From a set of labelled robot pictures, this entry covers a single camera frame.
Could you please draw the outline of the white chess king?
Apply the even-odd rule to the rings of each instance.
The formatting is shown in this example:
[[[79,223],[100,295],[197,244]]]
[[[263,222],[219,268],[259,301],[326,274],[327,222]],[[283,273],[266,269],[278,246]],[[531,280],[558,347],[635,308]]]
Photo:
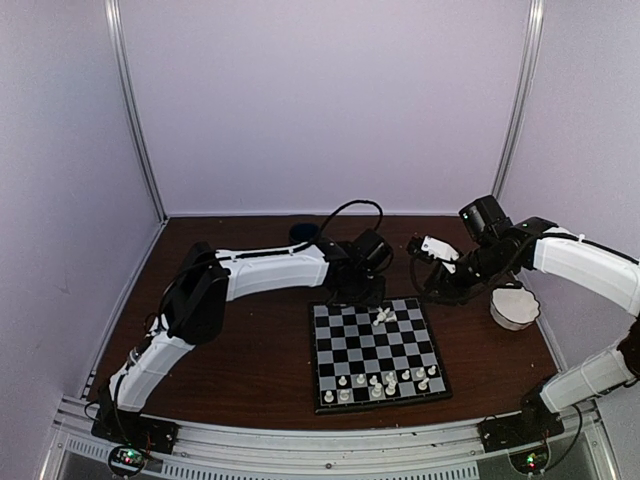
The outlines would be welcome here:
[[[389,372],[386,376],[385,394],[393,396],[396,393],[397,379],[394,372]]]

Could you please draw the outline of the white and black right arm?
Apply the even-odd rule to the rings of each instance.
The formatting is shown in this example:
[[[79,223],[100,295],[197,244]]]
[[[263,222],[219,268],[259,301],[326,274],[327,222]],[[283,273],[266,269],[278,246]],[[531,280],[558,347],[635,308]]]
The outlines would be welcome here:
[[[519,440],[535,440],[559,414],[639,383],[639,258],[532,216],[513,221],[487,195],[458,213],[472,241],[411,240],[409,271],[426,304],[463,306],[487,298],[509,318],[507,297],[533,295],[557,372],[527,393],[513,419]]]

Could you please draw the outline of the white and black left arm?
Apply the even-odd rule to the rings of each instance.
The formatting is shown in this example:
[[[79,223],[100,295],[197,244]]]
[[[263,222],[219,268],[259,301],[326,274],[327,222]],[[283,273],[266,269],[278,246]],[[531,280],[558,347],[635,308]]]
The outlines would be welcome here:
[[[101,385],[97,423],[123,444],[137,442],[144,433],[139,414],[150,394],[187,353],[221,333],[228,303],[261,292],[322,287],[330,304],[377,307],[385,295],[382,273],[392,258],[392,247],[374,229],[353,241],[316,234],[301,243],[254,250],[195,243],[143,340]]]

